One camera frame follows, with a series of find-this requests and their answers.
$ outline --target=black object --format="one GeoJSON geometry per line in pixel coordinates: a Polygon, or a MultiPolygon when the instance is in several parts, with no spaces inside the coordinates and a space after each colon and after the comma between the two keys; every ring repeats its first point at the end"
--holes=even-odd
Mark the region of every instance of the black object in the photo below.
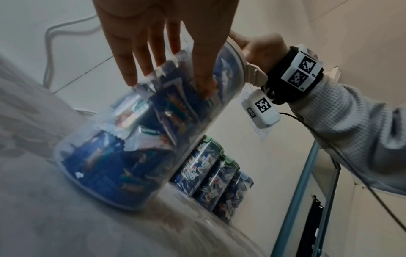
{"type": "Polygon", "coordinates": [[[306,224],[303,229],[302,238],[296,252],[296,257],[311,257],[314,243],[316,242],[316,232],[320,226],[321,216],[323,215],[323,206],[316,196],[313,196],[312,207],[307,215],[306,224]]]}
{"type": "Polygon", "coordinates": [[[262,91],[267,93],[270,99],[273,99],[272,103],[276,105],[281,105],[286,102],[294,102],[301,97],[308,94],[322,79],[323,79],[323,68],[318,73],[315,81],[304,91],[300,91],[292,85],[299,87],[303,81],[308,77],[307,74],[297,70],[292,77],[289,79],[292,85],[281,79],[282,75],[290,67],[293,59],[298,54],[299,49],[297,47],[290,47],[289,52],[285,57],[270,71],[268,72],[268,81],[264,86],[261,87],[262,91]]]}

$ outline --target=patterned tablecloth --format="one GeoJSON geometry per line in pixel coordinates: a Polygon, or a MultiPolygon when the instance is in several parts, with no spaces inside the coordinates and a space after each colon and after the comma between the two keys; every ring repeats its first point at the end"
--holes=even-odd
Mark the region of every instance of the patterned tablecloth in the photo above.
{"type": "Polygon", "coordinates": [[[138,213],[68,181],[52,150],[84,118],[0,60],[0,257],[265,256],[167,184],[138,213]]]}

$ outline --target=black cable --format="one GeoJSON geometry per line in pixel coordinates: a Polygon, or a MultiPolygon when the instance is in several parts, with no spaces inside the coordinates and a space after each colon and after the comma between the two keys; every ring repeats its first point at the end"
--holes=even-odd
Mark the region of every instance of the black cable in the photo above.
{"type": "Polygon", "coordinates": [[[300,123],[302,123],[308,130],[310,130],[313,134],[315,134],[316,136],[318,136],[321,140],[323,140],[324,143],[327,144],[327,146],[329,146],[347,165],[347,167],[350,169],[350,171],[352,173],[354,173],[355,176],[357,176],[362,183],[364,183],[364,185],[367,187],[367,189],[371,192],[371,194],[375,197],[375,199],[381,204],[381,206],[385,209],[385,211],[392,217],[392,219],[403,229],[403,231],[406,233],[406,226],[399,220],[399,218],[389,209],[389,207],[384,203],[384,201],[376,194],[376,192],[368,185],[368,183],[363,179],[363,177],[361,176],[361,173],[354,168],[350,163],[348,163],[348,161],[346,160],[346,156],[345,154],[341,154],[336,147],[333,147],[328,140],[326,140],[324,137],[320,136],[314,129],[310,128],[307,124],[305,124],[304,122],[302,122],[300,119],[298,119],[297,117],[288,114],[288,113],[280,113],[289,117],[294,118],[295,120],[299,121],[300,123]]]}

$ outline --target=sleeve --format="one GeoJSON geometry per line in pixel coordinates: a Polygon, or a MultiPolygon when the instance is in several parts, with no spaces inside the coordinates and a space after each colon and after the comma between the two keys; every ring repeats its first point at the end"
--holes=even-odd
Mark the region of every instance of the sleeve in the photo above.
{"type": "MultiPolygon", "coordinates": [[[[290,107],[300,120],[338,149],[370,186],[406,195],[406,106],[393,110],[325,76],[290,107]]],[[[313,136],[351,171],[323,140],[313,136]]]]}

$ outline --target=wrapped candy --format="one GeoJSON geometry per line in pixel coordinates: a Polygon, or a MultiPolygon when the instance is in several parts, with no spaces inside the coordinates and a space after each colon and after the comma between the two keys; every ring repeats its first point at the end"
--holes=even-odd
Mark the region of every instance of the wrapped candy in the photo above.
{"type": "MultiPolygon", "coordinates": [[[[258,81],[258,72],[247,73],[250,64],[231,39],[216,60],[219,92],[213,97],[200,98],[191,63],[191,55],[181,51],[63,139],[54,157],[64,174],[102,201],[142,209],[185,162],[246,79],[258,81]]],[[[219,154],[210,147],[214,152],[203,169],[219,154]]]]}
{"type": "Polygon", "coordinates": [[[239,169],[236,161],[227,155],[221,155],[193,197],[211,212],[239,169]]]}
{"type": "Polygon", "coordinates": [[[253,185],[254,181],[248,175],[242,171],[237,171],[216,207],[214,207],[213,213],[226,224],[229,224],[238,206],[244,200],[248,189],[253,185]]]}
{"type": "Polygon", "coordinates": [[[216,140],[204,136],[173,176],[172,183],[186,195],[192,196],[223,152],[223,147],[216,140]]]}

